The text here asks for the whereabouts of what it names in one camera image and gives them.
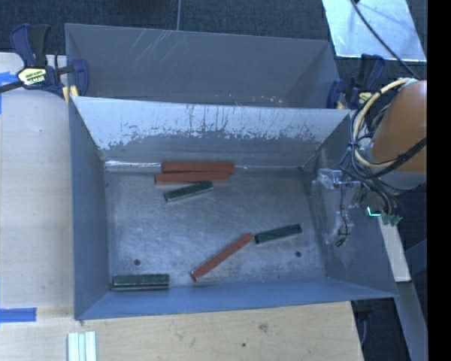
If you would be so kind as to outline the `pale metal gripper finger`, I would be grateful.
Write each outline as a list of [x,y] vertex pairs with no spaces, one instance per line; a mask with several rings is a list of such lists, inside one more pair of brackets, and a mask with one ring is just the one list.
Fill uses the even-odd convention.
[[327,245],[342,245],[348,237],[348,215],[341,208],[335,212],[334,223],[325,235]]
[[342,171],[330,168],[321,168],[316,173],[315,179],[312,181],[313,190],[320,187],[327,190],[340,189],[342,184]]

